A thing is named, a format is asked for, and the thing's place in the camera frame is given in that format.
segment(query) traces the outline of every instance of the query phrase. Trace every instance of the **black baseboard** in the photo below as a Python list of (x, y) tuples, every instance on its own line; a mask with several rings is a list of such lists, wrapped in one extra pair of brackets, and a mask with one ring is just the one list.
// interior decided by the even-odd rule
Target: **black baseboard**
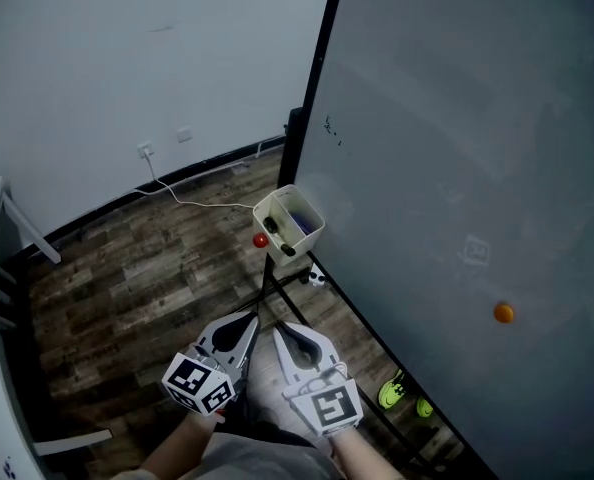
[[(243, 148), (236, 149), (231, 151), (230, 153), (224, 153), (223, 155), (216, 156), (214, 158), (210, 158), (209, 160), (204, 160), (203, 162), (199, 162), (193, 165), (189, 165), (188, 167), (183, 167), (175, 172), (171, 172), (170, 174), (166, 174), (161, 176), (159, 179), (166, 183), (167, 185), (172, 185), (174, 183), (178, 183), (183, 181), (187, 178), (191, 178), (193, 176), (197, 176), (198, 174), (202, 174), (207, 171), (211, 171), (213, 169), (217, 169), (226, 164), (230, 164), (241, 160), (242, 158), (249, 157), (257, 153), (257, 151), (266, 151), (268, 149), (274, 148), (276, 146), (281, 146), (284, 144), (286, 140), (285, 136), (275, 137), (273, 139), (268, 139), (262, 142), (257, 142), (255, 144), (251, 144), (250, 146), (244, 146)], [(139, 190), (144, 192), (156, 192), (160, 190), (162, 187), (156, 181), (151, 181), (150, 183), (146, 183), (145, 185), (141, 185), (136, 187)], [(75, 219), (72, 222), (56, 229), (52, 233), (46, 235), (45, 239), (48, 243), (56, 242), (57, 240), (64, 238), (71, 233), (76, 232), (77, 230), (81, 229), (82, 227), (90, 224), (94, 220), (98, 219), (99, 217), (103, 217), (104, 215), (116, 210), (117, 208), (121, 208), (122, 206), (132, 203), (137, 199), (142, 197), (147, 197), (143, 194), (138, 194), (136, 192), (132, 192), (130, 194), (126, 194), (114, 201), (111, 201), (104, 206), (93, 210), (92, 212)], [(36, 245), (32, 244), (26, 247), (25, 249), (21, 250), (11, 258), (8, 258), (4, 265), (19, 265), (20, 262), (23, 262), (30, 258), (33, 254), (39, 252), (39, 249)]]

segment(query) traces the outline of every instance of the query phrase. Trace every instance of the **white cable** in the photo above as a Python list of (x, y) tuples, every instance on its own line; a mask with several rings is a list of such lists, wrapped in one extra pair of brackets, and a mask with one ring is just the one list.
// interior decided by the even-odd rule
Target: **white cable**
[[(177, 201), (179, 204), (192, 204), (195, 206), (201, 206), (203, 208), (218, 208), (218, 207), (226, 207), (226, 206), (239, 206), (241, 208), (249, 208), (251, 210), (254, 208), (254, 206), (248, 206), (247, 204), (240, 204), (240, 203), (203, 204), (203, 203), (195, 203), (193, 201), (180, 201), (179, 199), (177, 199), (177, 196), (173, 192), (173, 189), (170, 188), (168, 185), (166, 185), (159, 178), (157, 178), (157, 176), (155, 176), (155, 171), (153, 170), (153, 165), (150, 163), (150, 158), (148, 158), (148, 156), (146, 156), (145, 158), (146, 158), (146, 162), (148, 162), (148, 168), (150, 169), (150, 174), (152, 174), (152, 176), (153, 176), (153, 180), (156, 181), (157, 183), (163, 185), (164, 187), (166, 187), (168, 189), (168, 191), (172, 194), (172, 196), (175, 198), (175, 201)], [(135, 189), (135, 190), (133, 190), (133, 192), (136, 192), (137, 194), (142, 194), (145, 196), (152, 196), (154, 194), (158, 194), (160, 192), (160, 190), (157, 190), (155, 192), (144, 192), (142, 190)]]

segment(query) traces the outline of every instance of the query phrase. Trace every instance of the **white wall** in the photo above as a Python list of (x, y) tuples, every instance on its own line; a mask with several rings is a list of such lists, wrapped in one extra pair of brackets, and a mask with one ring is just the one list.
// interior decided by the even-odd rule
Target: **white wall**
[[(47, 234), (283, 132), (326, 0), (0, 0), (0, 176)], [(175, 132), (190, 125), (194, 139)]]

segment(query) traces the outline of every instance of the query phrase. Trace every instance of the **floor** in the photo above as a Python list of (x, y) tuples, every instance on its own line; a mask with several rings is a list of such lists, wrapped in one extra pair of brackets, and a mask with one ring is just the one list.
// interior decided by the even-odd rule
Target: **floor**
[[(182, 200), (254, 205), (276, 185), (281, 148), (177, 185)], [(32, 328), (62, 431), (108, 428), (113, 439), (76, 452), (90, 478), (135, 468), (184, 412), (159, 384), (177, 351), (211, 320), (257, 293), (264, 253), (251, 242), (250, 210), (179, 205), (169, 194), (142, 198), (58, 244), (63, 261), (34, 257), (28, 267)], [(277, 277), (308, 264), (305, 259)], [(394, 363), (335, 290), (299, 281), (287, 292), (313, 327), (335, 344), (371, 397)], [(270, 330), (296, 321), (278, 295), (259, 305), (263, 331), (253, 355), (249, 397), (283, 428), (315, 440), (281, 398), (284, 380)], [(438, 471), (464, 446), (433, 414), (416, 415), (406, 396), (387, 416)], [(405, 448), (369, 410), (360, 431), (398, 468)]]

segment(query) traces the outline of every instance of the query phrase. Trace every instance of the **whiteboard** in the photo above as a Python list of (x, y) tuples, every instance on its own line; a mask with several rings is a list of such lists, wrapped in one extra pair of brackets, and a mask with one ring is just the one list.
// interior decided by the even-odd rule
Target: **whiteboard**
[(594, 0), (340, 0), (296, 184), (498, 476), (594, 478)]

